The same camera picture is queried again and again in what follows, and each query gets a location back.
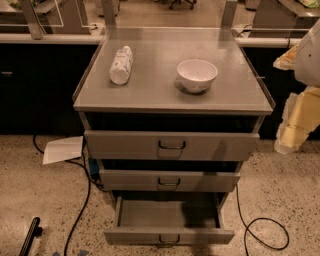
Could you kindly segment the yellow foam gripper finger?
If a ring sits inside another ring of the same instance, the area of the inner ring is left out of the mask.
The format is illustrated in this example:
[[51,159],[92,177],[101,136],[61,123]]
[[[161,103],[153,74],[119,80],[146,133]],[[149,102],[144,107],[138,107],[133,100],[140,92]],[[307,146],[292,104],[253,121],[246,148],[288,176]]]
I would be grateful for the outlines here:
[[297,151],[320,125],[320,50],[318,46],[295,45],[278,57],[273,66],[293,70],[295,79],[306,88],[291,93],[285,103],[274,149],[281,154]]

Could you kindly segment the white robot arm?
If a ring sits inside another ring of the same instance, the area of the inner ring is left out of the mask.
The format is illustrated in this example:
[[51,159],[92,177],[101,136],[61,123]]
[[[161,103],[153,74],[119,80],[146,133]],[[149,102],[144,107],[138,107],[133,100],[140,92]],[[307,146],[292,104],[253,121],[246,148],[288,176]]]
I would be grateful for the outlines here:
[[302,93],[289,95],[276,133],[274,149],[281,154],[290,154],[320,126],[320,21],[299,44],[278,57],[273,66],[293,70],[295,79],[306,86]]

